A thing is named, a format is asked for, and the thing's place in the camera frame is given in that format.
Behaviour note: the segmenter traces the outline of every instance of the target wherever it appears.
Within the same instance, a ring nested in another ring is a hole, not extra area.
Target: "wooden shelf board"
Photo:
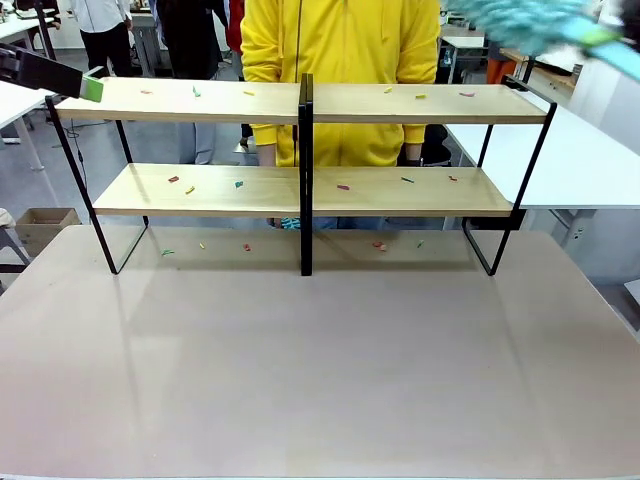
[[[60,117],[147,122],[298,123],[300,86],[294,83],[117,77],[105,78],[103,82],[100,103],[69,98],[56,107]],[[199,97],[193,93],[194,87]]]
[[[180,180],[170,183],[173,176]],[[238,181],[244,182],[240,188]],[[484,172],[474,168],[319,168],[314,183],[317,216],[504,217],[511,212]],[[187,195],[191,186],[195,190]],[[138,163],[125,167],[94,208],[100,215],[297,217],[299,195],[294,168]]]
[[[540,124],[546,117],[504,85],[319,84],[313,108],[317,123]]]
[[[384,93],[388,87],[393,90]],[[545,118],[542,110],[503,85],[316,84],[314,89],[318,123],[530,124]],[[57,109],[62,118],[84,120],[293,125],[299,90],[292,83],[111,77],[104,79],[100,103],[67,99]],[[420,94],[427,97],[417,99]]]

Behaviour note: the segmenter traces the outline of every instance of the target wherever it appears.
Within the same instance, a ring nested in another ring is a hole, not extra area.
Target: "yellow sleeve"
[[[242,65],[248,82],[279,82],[278,0],[247,0],[242,31]],[[275,125],[252,125],[257,145],[276,143]]]
[[[408,29],[400,47],[398,83],[433,83],[438,67],[440,4],[438,0],[408,0]],[[404,125],[405,143],[424,142],[424,125]]]

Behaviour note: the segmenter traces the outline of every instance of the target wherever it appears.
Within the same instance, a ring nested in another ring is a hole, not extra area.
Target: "cardboard box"
[[[15,230],[29,256],[35,257],[69,225],[80,225],[74,208],[30,208],[18,219]]]

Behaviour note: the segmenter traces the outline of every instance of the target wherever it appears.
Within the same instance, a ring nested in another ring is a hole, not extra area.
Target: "orange pants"
[[[516,62],[508,60],[501,62],[500,60],[491,60],[487,65],[487,83],[496,84],[502,81],[505,75],[513,75],[516,71]]]

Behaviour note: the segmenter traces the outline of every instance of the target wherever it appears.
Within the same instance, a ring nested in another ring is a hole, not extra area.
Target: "yellow hoodie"
[[[298,14],[300,55],[296,79]],[[247,0],[242,61],[250,82],[433,83],[438,0]],[[277,143],[278,166],[293,165],[291,127],[256,125],[258,145]],[[316,166],[394,166],[424,125],[315,125]]]

